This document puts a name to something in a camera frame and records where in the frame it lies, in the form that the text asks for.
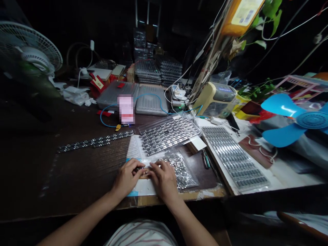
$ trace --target hand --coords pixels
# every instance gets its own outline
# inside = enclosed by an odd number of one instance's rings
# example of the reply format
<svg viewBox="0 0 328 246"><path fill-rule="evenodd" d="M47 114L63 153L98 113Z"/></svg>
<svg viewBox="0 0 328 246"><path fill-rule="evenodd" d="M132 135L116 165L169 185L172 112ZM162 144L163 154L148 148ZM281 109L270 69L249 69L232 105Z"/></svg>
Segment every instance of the hand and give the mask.
<svg viewBox="0 0 328 246"><path fill-rule="evenodd" d="M165 161L157 161L155 164L150 163L150 165L154 171L150 171L149 175L154 183L157 194L166 205L171 205L179 199L174 167Z"/></svg>
<svg viewBox="0 0 328 246"><path fill-rule="evenodd" d="M137 172L133 170L136 167L144 167L142 164L135 158L132 158L127 163L125 163L121 168L120 172L116 177L114 186L110 193L115 198L118 198L119 201L123 200L136 186L139 177L146 171L146 169L139 169Z"/></svg>

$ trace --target striped shirt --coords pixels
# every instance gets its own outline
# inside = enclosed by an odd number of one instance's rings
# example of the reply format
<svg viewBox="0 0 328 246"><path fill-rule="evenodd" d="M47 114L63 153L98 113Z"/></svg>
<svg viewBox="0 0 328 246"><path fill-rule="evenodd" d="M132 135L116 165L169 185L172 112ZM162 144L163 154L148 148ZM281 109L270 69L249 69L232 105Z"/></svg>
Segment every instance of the striped shirt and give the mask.
<svg viewBox="0 0 328 246"><path fill-rule="evenodd" d="M170 230L162 222L137 220L122 225L104 246L177 246Z"/></svg>

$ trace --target yellow container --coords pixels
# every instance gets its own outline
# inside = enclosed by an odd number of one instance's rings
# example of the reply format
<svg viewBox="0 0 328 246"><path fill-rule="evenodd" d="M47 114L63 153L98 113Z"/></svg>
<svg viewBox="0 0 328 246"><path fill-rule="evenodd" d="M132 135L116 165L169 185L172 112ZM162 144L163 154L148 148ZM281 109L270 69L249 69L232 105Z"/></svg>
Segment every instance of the yellow container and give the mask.
<svg viewBox="0 0 328 246"><path fill-rule="evenodd" d="M235 116L240 120L251 120L253 118L259 118L260 115L252 115L252 114L245 114L242 110L240 110Z"/></svg>
<svg viewBox="0 0 328 246"><path fill-rule="evenodd" d="M235 107L232 110L234 113L237 113L239 110L241 110L242 107L244 107L251 99L244 98L244 97L240 96L239 94L237 94L236 100L238 100L238 104L235 105Z"/></svg>
<svg viewBox="0 0 328 246"><path fill-rule="evenodd" d="M234 37L244 35L264 1L265 0L234 0L221 33Z"/></svg>

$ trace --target small blue fan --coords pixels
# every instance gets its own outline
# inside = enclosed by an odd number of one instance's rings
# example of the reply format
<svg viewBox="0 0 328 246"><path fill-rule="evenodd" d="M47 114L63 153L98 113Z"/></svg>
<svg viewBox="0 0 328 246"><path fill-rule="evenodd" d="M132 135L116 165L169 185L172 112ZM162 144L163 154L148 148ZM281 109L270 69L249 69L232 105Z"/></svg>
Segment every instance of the small blue fan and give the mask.
<svg viewBox="0 0 328 246"><path fill-rule="evenodd" d="M320 129L328 134L328 103L317 112L308 112L295 105L286 94L276 94L265 100L261 107L274 114L295 118L295 123L263 132L263 138L275 147L286 147L298 140L308 129Z"/></svg>

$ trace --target dark wooden tabletop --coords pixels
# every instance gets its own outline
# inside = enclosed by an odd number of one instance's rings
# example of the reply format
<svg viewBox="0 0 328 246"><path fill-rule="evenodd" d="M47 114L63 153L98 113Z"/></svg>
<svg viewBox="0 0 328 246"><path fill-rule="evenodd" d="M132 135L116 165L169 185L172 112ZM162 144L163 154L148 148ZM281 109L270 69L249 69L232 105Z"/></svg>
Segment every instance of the dark wooden tabletop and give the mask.
<svg viewBox="0 0 328 246"><path fill-rule="evenodd" d="M130 137L96 149L56 154L59 146L115 133L115 128L102 125L95 105L60 105L54 109L54 119L45 124L47 131L24 130L1 139L0 221L77 214L110 190L125 163ZM159 118L136 115L132 129ZM117 113L103 119L109 125L119 122ZM185 146L179 148L200 183L196 189L217 187L219 181L212 169L204 168L201 153L192 156ZM216 197L225 195L224 189L220 192ZM148 199L141 202L141 197L127 197L118 208L155 204L145 202Z"/></svg>

